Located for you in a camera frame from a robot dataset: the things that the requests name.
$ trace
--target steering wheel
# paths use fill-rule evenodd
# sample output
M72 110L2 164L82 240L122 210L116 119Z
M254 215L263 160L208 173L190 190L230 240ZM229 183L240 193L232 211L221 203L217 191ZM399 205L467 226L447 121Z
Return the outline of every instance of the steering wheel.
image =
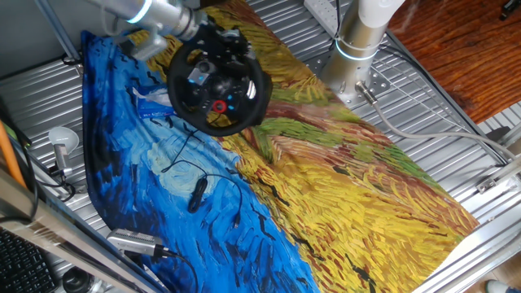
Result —
M189 60L197 49L184 44L170 63L167 86L177 115L215 137L232 135L258 124L271 95L267 90L271 80L259 62L248 56L224 60L205 53ZM208 122L211 111L228 116L232 123L222 127L212 125Z

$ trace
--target painted fabric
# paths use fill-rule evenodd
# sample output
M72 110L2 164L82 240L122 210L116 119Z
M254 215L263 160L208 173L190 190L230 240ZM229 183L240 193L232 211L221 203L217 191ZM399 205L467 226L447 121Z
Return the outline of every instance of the painted fabric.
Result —
M478 222L245 2L206 11L238 25L272 77L264 122L212 138L175 116L142 120L132 88L164 83L181 43L168 37L144 63L84 33L85 162L100 216L111 229L161 237L192 263L202 292L411 292ZM218 176L188 212L205 173ZM181 261L143 260L170 290L195 291Z

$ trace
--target metal grating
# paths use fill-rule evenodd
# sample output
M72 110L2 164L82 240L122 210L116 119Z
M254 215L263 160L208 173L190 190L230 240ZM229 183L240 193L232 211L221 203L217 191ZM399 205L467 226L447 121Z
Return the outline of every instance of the metal grating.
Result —
M343 14L348 1L341 2ZM322 65L325 63L331 38L302 1L251 0L248 3L298 59L308 61L312 69L319 68L316 64L318 59ZM386 42L393 43L392 36ZM386 89L379 91L379 103L389 120L402 130L434 133L464 131L462 127L469 131L477 129L460 109L453 106L445 93L433 90L424 77L400 58L379 52L374 61L374 72L386 79L388 84ZM54 157L52 146L46 139L46 133L51 128L65 126L78 133L81 142L71 154L74 174L69 181L77 186L84 185L81 78L76 69L60 61L49 63L0 81L0 95L15 123L34 141L33 154L45 165L51 165ZM516 187L509 186L507 182L482 195L475 188L487 175L497 171L493 167L496 160L480 144L462 138L403 139L381 124L372 107L354 102L349 107L384 131L482 224L417 289L418 292L437 291L498 249L498 244L511 238L514 232L521 230L521 193ZM512 110L514 114L521 113L521 106L517 105ZM512 124L517 121L513 117L509 119L506 120ZM86 194L76 195L68 206L103 236L110 232ZM501 260L490 263L485 270L476 272L451 291L464 289L499 263ZM70 266L63 260L54 259L54 267L60 277Z

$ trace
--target red button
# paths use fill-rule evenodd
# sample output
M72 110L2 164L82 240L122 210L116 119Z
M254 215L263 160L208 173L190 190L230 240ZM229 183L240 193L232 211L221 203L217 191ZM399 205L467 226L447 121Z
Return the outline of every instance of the red button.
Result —
M225 101L218 100L218 101L213 102L212 109L219 114L224 113L226 111Z

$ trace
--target blue fabric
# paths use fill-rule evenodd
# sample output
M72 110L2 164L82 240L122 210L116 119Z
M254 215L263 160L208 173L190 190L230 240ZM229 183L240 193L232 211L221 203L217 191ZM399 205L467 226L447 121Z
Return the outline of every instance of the blue fabric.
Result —
M132 88L161 83L159 74L122 55L111 39L83 33L82 41L86 176L92 202L108 227L161 237L194 265L202 292L318 291L298 247L270 219L248 183L227 170L236 171L238 156L203 133L188 141L178 160L239 185L241 222L233 228L239 191L219 177L208 178L199 211L187 211L202 172L188 164L160 171L185 142L184 122L141 120L134 105ZM179 260L143 261L168 289L195 291L192 272Z

